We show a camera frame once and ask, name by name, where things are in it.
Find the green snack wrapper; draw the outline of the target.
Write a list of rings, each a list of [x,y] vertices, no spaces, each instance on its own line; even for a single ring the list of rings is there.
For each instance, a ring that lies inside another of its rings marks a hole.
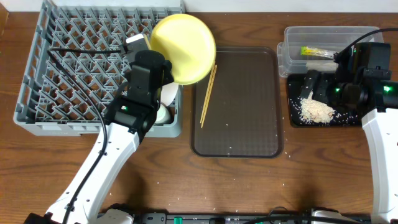
[[[338,54],[338,52],[333,50],[319,49],[316,47],[303,46],[300,48],[300,54],[334,59],[335,55]]]

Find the rice pile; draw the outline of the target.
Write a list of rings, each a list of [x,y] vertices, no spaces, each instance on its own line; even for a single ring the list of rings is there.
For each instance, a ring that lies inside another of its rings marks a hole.
[[[302,116],[316,123],[328,123],[336,110],[312,99],[312,92],[308,98],[301,98]]]

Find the yellow plate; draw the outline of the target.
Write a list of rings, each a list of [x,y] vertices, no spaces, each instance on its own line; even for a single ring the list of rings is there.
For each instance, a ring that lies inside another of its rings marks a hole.
[[[215,64],[216,45],[211,30],[189,14],[163,18],[150,35],[150,47],[171,62],[174,82],[179,85],[199,82]]]

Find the pale green cup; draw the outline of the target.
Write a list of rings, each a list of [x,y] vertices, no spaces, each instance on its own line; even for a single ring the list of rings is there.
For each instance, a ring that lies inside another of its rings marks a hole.
[[[156,125],[170,124],[172,122],[171,114],[167,107],[163,104],[160,105],[157,116],[156,116]]]

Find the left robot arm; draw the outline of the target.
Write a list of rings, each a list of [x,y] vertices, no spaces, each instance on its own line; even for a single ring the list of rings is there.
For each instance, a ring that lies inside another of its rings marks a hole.
[[[119,171],[154,125],[162,87],[172,82],[172,64],[153,50],[139,51],[126,74],[127,95],[100,115],[102,130],[76,176],[44,215],[26,223],[94,223]]]

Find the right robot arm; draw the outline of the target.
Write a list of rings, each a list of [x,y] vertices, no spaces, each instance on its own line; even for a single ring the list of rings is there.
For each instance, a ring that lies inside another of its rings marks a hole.
[[[397,82],[391,46],[352,43],[335,54],[334,73],[309,70],[301,97],[333,109],[355,110],[365,132],[373,175],[373,223],[397,223]]]

